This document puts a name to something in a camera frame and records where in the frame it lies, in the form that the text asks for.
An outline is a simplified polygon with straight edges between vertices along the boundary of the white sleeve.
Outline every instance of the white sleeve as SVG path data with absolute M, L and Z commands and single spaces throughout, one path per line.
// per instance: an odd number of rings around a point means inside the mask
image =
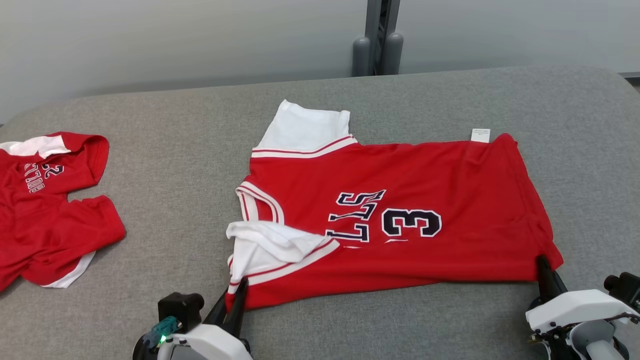
M 65 146 L 62 136 L 38 136 L 24 142 L 3 142 L 0 149 L 12 156 L 32 156 L 36 153 L 43 159 L 50 155 L 66 154 L 71 152 Z
M 291 274 L 330 254 L 340 246 L 330 236 L 310 234 L 269 221 L 232 222 L 227 238 L 236 238 L 229 258 L 229 293 L 247 276 L 249 285 Z
M 349 137 L 348 111 L 305 109 L 284 100 L 254 150 L 312 152 L 346 137 Z

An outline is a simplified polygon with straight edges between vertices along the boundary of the red jersey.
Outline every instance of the red jersey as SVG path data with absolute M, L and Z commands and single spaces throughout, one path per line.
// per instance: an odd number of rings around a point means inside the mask
M 0 143 L 0 291 L 18 276 L 66 288 L 95 251 L 125 230 L 105 196 L 67 201 L 96 185 L 107 163 L 102 136 L 55 133 Z
M 236 236 L 229 301 L 242 276 L 255 308 L 441 281 L 535 281 L 536 256 L 554 269 L 563 262 L 508 134 L 362 145 L 348 120 L 348 111 L 280 105 L 237 189 L 248 223 L 228 231 Z

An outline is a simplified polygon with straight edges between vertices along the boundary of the armhole trim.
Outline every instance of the armhole trim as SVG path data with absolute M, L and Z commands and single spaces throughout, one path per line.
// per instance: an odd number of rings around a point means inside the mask
M 71 272 L 67 273 L 62 278 L 50 284 L 40 285 L 40 286 L 42 286 L 43 288 L 68 288 L 69 285 L 71 285 L 74 281 L 76 281 L 78 277 L 84 274 L 84 271 L 86 270 L 86 268 L 89 267 L 89 264 L 91 263 L 91 260 L 93 259 L 94 255 L 95 255 L 95 251 L 90 252 L 89 254 L 83 255 L 78 261 L 76 268 L 71 270 Z
M 243 181 L 236 188 L 236 194 L 240 199 L 240 207 L 244 221 L 260 220 L 256 199 L 265 202 L 271 208 L 273 222 L 284 225 L 284 211 L 276 199 L 272 198 L 266 192 L 260 190 L 254 184 Z
M 358 140 L 356 140 L 353 137 L 353 135 L 347 135 L 345 137 L 339 138 L 336 141 L 323 145 L 320 148 L 313 151 L 253 148 L 251 157 L 252 158 L 298 158 L 298 159 L 317 158 L 319 156 L 339 150 L 345 146 L 349 146 L 353 143 L 358 143 Z
M 327 238 L 326 242 L 320 246 L 318 246 L 315 250 L 313 250 L 309 255 L 307 255 L 302 261 L 299 263 L 289 263 L 277 268 L 266 270 L 262 272 L 257 272 L 255 274 L 245 274 L 249 280 L 249 285 L 262 284 L 263 282 L 268 282 L 271 280 L 275 280 L 286 275 L 292 274 L 306 266 L 315 263 L 316 261 L 322 259 L 323 257 L 331 254 L 334 250 L 340 247 L 340 243 L 337 240 Z M 233 294 L 236 293 L 239 282 L 230 282 L 228 293 Z

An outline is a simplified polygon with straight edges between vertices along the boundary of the gray fabric surface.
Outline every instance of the gray fabric surface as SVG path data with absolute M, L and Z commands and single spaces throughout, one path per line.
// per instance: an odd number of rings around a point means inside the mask
M 368 143 L 511 133 L 554 226 L 571 290 L 640 274 L 640 97 L 589 67 L 520 67 L 105 95 L 42 106 L 0 142 L 54 131 L 111 143 L 100 184 L 127 228 L 68 289 L 19 280 L 0 294 L 0 358 L 129 359 L 180 291 L 212 303 L 225 289 L 241 218 L 234 188 L 282 99 L 350 110 Z M 536 359 L 524 312 L 535 283 L 436 284 L 303 300 L 248 313 L 256 359 Z M 640 351 L 640 331 L 624 340 Z

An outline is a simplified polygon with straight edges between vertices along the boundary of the black and white lettering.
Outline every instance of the black and white lettering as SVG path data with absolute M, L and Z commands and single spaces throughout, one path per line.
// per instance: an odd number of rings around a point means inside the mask
M 354 193 L 340 193 L 338 200 L 335 201 L 338 205 L 356 206 L 361 205 L 363 202 L 372 202 L 381 200 L 386 190 L 380 190 L 374 193 L 359 193 L 354 198 Z
M 44 189 L 41 173 L 38 170 L 38 164 L 28 163 L 24 165 L 24 182 L 27 184 L 27 189 L 30 193 L 35 193 Z
M 402 225 L 396 225 L 396 220 L 401 219 Z M 440 215 L 432 210 L 422 209 L 386 209 L 382 213 L 382 231 L 389 236 L 402 235 L 403 227 L 418 227 L 418 220 L 426 222 L 420 227 L 420 236 L 432 238 L 442 228 Z
M 356 231 L 355 234 L 337 233 L 333 230 L 326 230 L 325 235 L 335 239 L 360 241 L 362 243 L 369 242 L 369 226 L 367 224 L 355 224 L 353 229 Z
M 336 221 L 342 218 L 360 218 L 362 220 L 369 220 L 371 214 L 376 209 L 378 201 L 382 199 L 386 190 L 380 190 L 374 193 L 359 193 L 357 196 L 353 193 L 340 193 L 336 204 L 341 206 L 358 206 L 360 205 L 361 211 L 352 211 L 350 213 L 338 215 L 329 214 L 329 221 Z
M 51 175 L 58 175 L 65 171 L 65 167 L 62 165 L 50 165 L 42 164 L 42 170 L 44 170 L 44 178 L 48 179 Z
M 337 214 L 329 214 L 329 221 L 336 221 L 342 218 L 361 218 L 362 220 L 368 220 L 373 214 L 373 211 L 376 209 L 378 203 L 370 202 L 368 204 L 363 204 L 360 206 L 360 209 L 364 209 L 365 211 L 354 211 L 352 213 L 347 213 L 343 215 Z

